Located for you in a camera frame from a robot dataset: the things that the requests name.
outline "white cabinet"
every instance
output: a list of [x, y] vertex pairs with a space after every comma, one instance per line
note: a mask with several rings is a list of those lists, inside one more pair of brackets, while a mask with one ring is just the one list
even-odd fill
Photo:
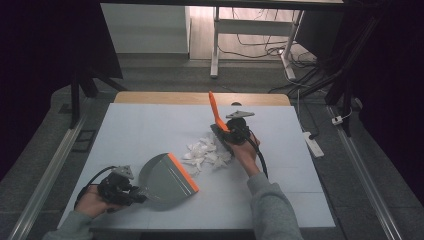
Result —
[[189, 7], [106, 3], [101, 6], [117, 53], [189, 52]]

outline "table surface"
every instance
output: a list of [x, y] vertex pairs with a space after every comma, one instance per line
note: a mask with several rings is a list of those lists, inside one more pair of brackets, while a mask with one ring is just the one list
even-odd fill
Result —
[[[215, 93], [214, 96], [222, 116], [236, 110], [255, 113], [246, 121], [264, 143], [261, 151], [266, 153], [270, 181], [280, 184], [293, 205], [299, 226], [333, 227], [325, 194], [287, 96], [238, 93]], [[230, 106], [233, 102], [243, 105]], [[213, 123], [213, 114], [208, 105], [208, 93], [117, 94], [64, 216], [72, 210], [79, 190], [99, 169], [130, 165], [137, 175], [148, 159], [164, 152], [174, 153], [183, 162], [188, 144], [212, 134], [209, 125]], [[252, 228], [247, 175], [237, 161], [231, 160], [225, 168], [218, 169], [210, 164], [202, 165], [193, 180], [200, 191], [178, 205], [162, 206], [151, 201], [133, 204], [113, 215], [100, 216], [92, 227], [127, 231]], [[132, 184], [137, 185], [136, 181], [132, 180]]]

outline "orange handle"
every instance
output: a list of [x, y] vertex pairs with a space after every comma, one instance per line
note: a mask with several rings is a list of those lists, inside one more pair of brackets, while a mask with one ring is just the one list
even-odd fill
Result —
[[219, 117], [218, 114], [218, 108], [216, 107], [215, 97], [213, 96], [213, 93], [209, 91], [209, 102], [211, 103], [213, 116], [215, 117], [215, 123], [218, 125], [218, 127], [224, 131], [224, 132], [230, 132], [227, 125], [222, 121], [222, 119]]

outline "gray dustpan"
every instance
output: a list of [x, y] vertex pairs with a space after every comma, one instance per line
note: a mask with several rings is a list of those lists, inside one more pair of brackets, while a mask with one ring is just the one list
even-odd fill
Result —
[[150, 159], [141, 169], [138, 180], [137, 194], [154, 202], [178, 202], [199, 191], [172, 153], [163, 153]]

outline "metal frame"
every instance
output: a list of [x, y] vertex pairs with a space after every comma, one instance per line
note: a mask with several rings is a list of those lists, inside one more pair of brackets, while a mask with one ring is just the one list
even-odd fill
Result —
[[93, 101], [94, 99], [86, 98], [82, 103], [82, 114], [80, 120], [75, 124], [73, 129], [68, 129], [66, 132], [62, 142], [56, 150], [56, 153], [53, 155], [49, 166], [41, 177], [40, 182], [38, 182], [34, 193], [29, 199], [25, 209], [22, 211], [21, 216], [16, 222], [11, 234], [9, 235], [8, 240], [27, 238], [38, 216], [38, 213], [43, 207], [44, 202], [46, 201], [47, 196], [49, 195], [49, 192], [53, 187], [53, 184], [56, 181], [56, 178], [59, 175], [59, 172], [62, 169], [62, 166], [65, 163], [69, 152], [71, 151], [75, 139], [78, 137], [78, 134], [87, 119], [88, 110]]
[[238, 19], [220, 19], [219, 7], [213, 8], [214, 18], [214, 38], [211, 59], [211, 78], [218, 77], [218, 37], [220, 33], [224, 34], [244, 34], [244, 35], [269, 35], [269, 36], [285, 36], [288, 37], [287, 45], [280, 57], [283, 61], [284, 70], [289, 80], [296, 79], [290, 64], [290, 49], [299, 27], [300, 19], [303, 11], [300, 11], [294, 22], [273, 22], [258, 20], [238, 20]]
[[[327, 106], [328, 113], [331, 117], [334, 117], [335, 114], [331, 107]], [[371, 205], [374, 207], [376, 215], [380, 220], [381, 226], [386, 233], [387, 239], [389, 240], [401, 240], [402, 235], [398, 229], [398, 226], [390, 213], [389, 208], [387, 207], [386, 202], [381, 196], [380, 192], [377, 189], [377, 186], [374, 183], [368, 168], [362, 160], [361, 154], [359, 153], [356, 145], [351, 137], [349, 137], [341, 126], [336, 126], [339, 133], [340, 139], [346, 149], [347, 154], [349, 155], [350, 160], [352, 161], [353, 168], [356, 171], [356, 175], [362, 183], [362, 186], [368, 196], [368, 199], [371, 202]]]

